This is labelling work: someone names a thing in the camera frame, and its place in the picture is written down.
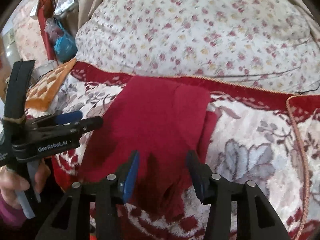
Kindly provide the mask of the person left hand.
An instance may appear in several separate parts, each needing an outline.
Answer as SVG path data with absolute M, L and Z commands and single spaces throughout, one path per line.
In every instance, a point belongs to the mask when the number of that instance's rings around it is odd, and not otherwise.
M 37 193 L 41 193 L 50 174 L 49 167 L 42 160 L 35 174 L 34 189 Z M 25 191 L 29 187 L 28 181 L 19 176 L 15 171 L 8 170 L 6 166 L 1 168 L 1 194 L 5 202 L 11 207 L 21 209 L 15 191 Z

